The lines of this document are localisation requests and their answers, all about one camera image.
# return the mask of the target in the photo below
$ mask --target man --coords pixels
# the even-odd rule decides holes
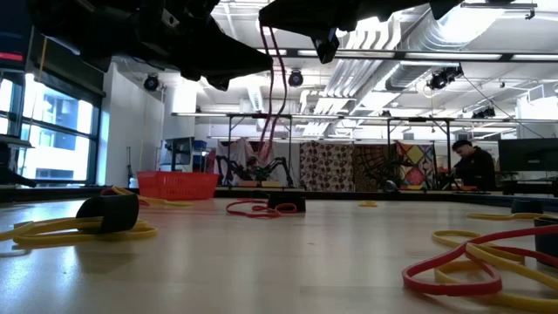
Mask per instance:
[[[466,186],[475,186],[483,191],[496,188],[494,162],[492,155],[480,147],[473,147],[468,140],[458,140],[452,146],[461,160],[452,169],[452,173]]]

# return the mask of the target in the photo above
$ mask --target colorful tapestry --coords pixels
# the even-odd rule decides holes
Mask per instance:
[[[300,182],[313,192],[353,192],[352,145],[303,143]]]
[[[394,145],[358,145],[352,153],[356,192],[377,192],[387,180],[394,180],[393,165],[388,162],[396,157]]]
[[[401,185],[433,188],[435,176],[434,146],[407,145],[397,142],[397,147],[399,161],[409,165],[399,166]]]

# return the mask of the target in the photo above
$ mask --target pink cable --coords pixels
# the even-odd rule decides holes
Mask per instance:
[[[263,47],[265,48],[265,53],[269,56],[269,47],[268,41],[265,39],[265,35],[263,34],[263,25],[260,24],[260,35],[262,36]],[[273,65],[271,66],[271,82],[269,85],[269,109],[268,109],[268,116],[265,119],[265,125],[263,126],[262,130],[262,137],[260,137],[260,144],[258,146],[258,154],[260,157],[262,156],[263,150],[263,139],[265,138],[265,132],[268,130],[269,122],[271,121],[271,114],[273,112],[272,106],[272,96],[273,96],[273,84],[275,83],[275,72],[273,70]]]
[[[283,110],[285,110],[285,106],[287,105],[287,94],[289,92],[287,87],[287,72],[285,71],[285,64],[282,61],[281,53],[279,53],[279,46],[277,44],[276,35],[273,33],[273,30],[271,28],[269,28],[269,32],[271,33],[271,40],[273,40],[273,46],[276,49],[276,56],[279,59],[279,64],[281,65],[282,84],[284,88],[284,94],[283,94],[281,109],[279,109],[279,112],[277,113],[276,118],[273,120],[273,123],[271,125],[271,134],[269,135],[269,145],[268,145],[268,149],[266,150],[266,153],[263,155],[264,160],[268,158],[269,153],[271,152],[273,137],[276,131],[276,124],[277,121],[279,120],[279,116],[282,114]]]

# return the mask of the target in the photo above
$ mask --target red plastic basket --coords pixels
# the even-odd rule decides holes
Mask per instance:
[[[142,196],[168,201],[206,200],[213,197],[218,174],[180,172],[138,172]]]

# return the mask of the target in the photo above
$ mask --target red rubber band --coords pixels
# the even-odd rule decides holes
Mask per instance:
[[[241,204],[265,204],[262,205],[254,205],[252,207],[252,213],[240,211],[240,210],[232,210],[233,206],[241,205]],[[282,214],[294,214],[296,213],[296,205],[295,204],[280,204],[277,205],[275,208],[268,207],[268,203],[266,201],[257,201],[252,199],[240,199],[238,201],[232,202],[227,205],[225,208],[227,213],[231,215],[241,215],[248,218],[279,218]]]
[[[414,279],[413,277],[427,270],[433,270],[439,266],[449,263],[464,253],[466,253],[466,245],[468,243],[482,244],[486,242],[492,242],[497,240],[521,237],[521,236],[540,236],[540,235],[550,235],[558,233],[558,225],[530,228],[530,229],[520,229],[506,232],[498,232],[491,235],[484,235],[478,238],[471,239],[462,243],[459,247],[446,252],[440,256],[436,256],[432,259],[426,260],[421,263],[416,263],[401,273],[403,277],[404,286],[408,289],[414,290],[419,293],[425,293],[430,295],[438,296],[452,296],[452,297],[470,297],[470,296],[482,296],[488,294],[498,293],[502,290],[502,281],[498,272],[491,270],[491,267],[486,263],[479,261],[474,256],[467,256],[469,259],[477,263],[491,279],[481,282],[481,283],[425,283]],[[547,256],[538,252],[529,251],[526,249],[517,248],[505,248],[509,253],[514,253],[522,256],[540,258],[542,261],[548,263],[558,263],[558,259],[551,256]]]

